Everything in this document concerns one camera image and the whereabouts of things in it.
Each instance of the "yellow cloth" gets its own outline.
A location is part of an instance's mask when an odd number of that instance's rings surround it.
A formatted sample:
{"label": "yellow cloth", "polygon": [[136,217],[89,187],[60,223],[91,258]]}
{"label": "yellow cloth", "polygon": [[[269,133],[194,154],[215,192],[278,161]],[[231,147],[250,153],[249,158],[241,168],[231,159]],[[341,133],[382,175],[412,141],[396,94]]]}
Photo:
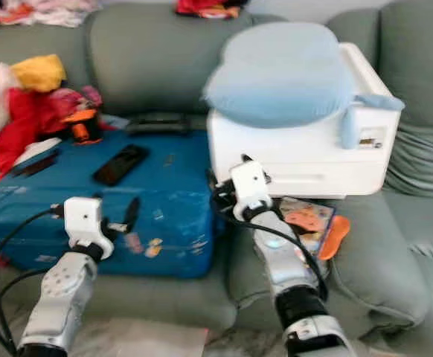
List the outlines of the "yellow cloth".
{"label": "yellow cloth", "polygon": [[47,92],[61,86],[66,72],[56,54],[26,59],[12,65],[13,73],[25,89]]}

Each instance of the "black phone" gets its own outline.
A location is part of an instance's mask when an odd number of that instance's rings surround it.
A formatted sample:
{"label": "black phone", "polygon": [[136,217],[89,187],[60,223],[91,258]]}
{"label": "black phone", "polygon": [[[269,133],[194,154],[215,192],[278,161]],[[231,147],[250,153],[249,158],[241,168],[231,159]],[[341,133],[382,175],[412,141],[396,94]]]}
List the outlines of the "black phone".
{"label": "black phone", "polygon": [[127,145],[116,156],[107,161],[98,171],[92,174],[92,178],[101,184],[114,186],[133,167],[140,164],[150,151],[145,147]]}

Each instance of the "light blue pillow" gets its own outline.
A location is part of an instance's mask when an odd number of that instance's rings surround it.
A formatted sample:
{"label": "light blue pillow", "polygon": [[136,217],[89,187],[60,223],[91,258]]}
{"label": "light blue pillow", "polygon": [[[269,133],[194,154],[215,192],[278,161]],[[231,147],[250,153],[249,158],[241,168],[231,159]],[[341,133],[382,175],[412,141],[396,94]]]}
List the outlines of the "light blue pillow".
{"label": "light blue pillow", "polygon": [[326,27],[278,22],[230,39],[204,96],[228,118],[259,128],[313,123],[345,110],[355,83]]}

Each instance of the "black cable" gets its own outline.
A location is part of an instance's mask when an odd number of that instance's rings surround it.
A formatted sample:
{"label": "black cable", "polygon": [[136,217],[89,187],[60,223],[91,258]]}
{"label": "black cable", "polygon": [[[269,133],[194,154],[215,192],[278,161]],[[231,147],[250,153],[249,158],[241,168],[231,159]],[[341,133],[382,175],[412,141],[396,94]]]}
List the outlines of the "black cable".
{"label": "black cable", "polygon": [[[29,271],[27,273],[24,273],[22,275],[19,275],[18,277],[16,277],[15,279],[11,280],[1,291],[0,291],[0,300],[4,297],[4,295],[7,293],[8,290],[10,290],[15,284],[19,283],[20,281],[26,279],[27,277],[32,277],[34,275],[38,275],[38,274],[44,274],[45,272],[47,272],[48,269],[39,269],[39,270],[32,270]],[[5,338],[3,337],[3,335],[0,333],[0,345],[3,346],[3,348],[5,348],[9,354],[11,354],[12,356],[14,356],[13,351],[10,349],[10,347],[8,346]]]}
{"label": "black cable", "polygon": [[327,291],[326,283],[324,282],[324,278],[322,277],[321,270],[319,269],[319,266],[318,266],[317,262],[315,261],[314,256],[311,255],[311,253],[309,253],[308,250],[306,249],[306,247],[304,247],[304,245],[301,243],[297,233],[295,233],[297,239],[294,239],[294,238],[288,236],[287,234],[284,234],[280,231],[276,231],[275,229],[265,227],[263,225],[256,225],[256,224],[251,223],[251,222],[239,221],[235,218],[231,218],[231,217],[227,216],[226,214],[224,214],[217,207],[217,204],[215,202],[216,197],[218,197],[217,192],[214,192],[213,195],[211,196],[210,205],[211,205],[212,209],[215,211],[215,213],[219,217],[223,218],[226,222],[229,222],[229,223],[234,224],[234,225],[239,225],[240,227],[246,227],[246,228],[259,229],[261,231],[266,231],[268,233],[275,234],[279,237],[282,237],[285,240],[288,240],[292,244],[296,245],[303,252],[303,255],[304,255],[304,258],[306,259],[307,265],[311,268],[311,270],[314,272],[315,276],[318,279],[319,296],[321,297],[321,299],[323,301],[327,300],[328,291]]}
{"label": "black cable", "polygon": [[[18,232],[20,232],[23,227],[28,225],[30,222],[34,221],[35,219],[44,216],[46,214],[53,213],[52,209],[44,210],[43,212],[37,213],[34,216],[26,219],[24,222],[20,223],[11,233],[9,233],[1,242],[0,242],[0,251],[5,247],[5,245],[8,243],[10,239],[13,238]],[[1,305],[1,299],[0,299],[0,324],[1,328],[4,333],[4,342],[8,346],[8,351],[11,351],[12,355],[16,354],[16,346],[15,342],[13,341],[13,336],[10,331],[10,327],[8,326],[7,319],[5,318],[5,314],[3,312],[3,306]]]}

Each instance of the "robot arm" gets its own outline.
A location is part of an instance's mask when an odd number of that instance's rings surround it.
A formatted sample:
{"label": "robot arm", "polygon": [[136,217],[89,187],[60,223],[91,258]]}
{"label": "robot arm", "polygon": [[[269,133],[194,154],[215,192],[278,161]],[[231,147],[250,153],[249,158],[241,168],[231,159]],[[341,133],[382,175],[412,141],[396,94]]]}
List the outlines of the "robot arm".
{"label": "robot arm", "polygon": [[101,206],[101,199],[84,197],[70,198],[62,206],[71,251],[42,279],[41,296],[18,346],[19,357],[68,355],[92,295],[97,264],[111,255],[117,234],[132,229],[138,201],[131,203],[122,224],[103,219]]}
{"label": "robot arm", "polygon": [[[296,240],[292,229],[271,210],[263,168],[246,161],[231,170],[234,216],[270,228]],[[270,291],[284,328],[289,357],[356,356],[338,321],[327,313],[318,296],[318,280],[307,268],[300,249],[282,236],[254,230],[258,255],[265,263]]]}

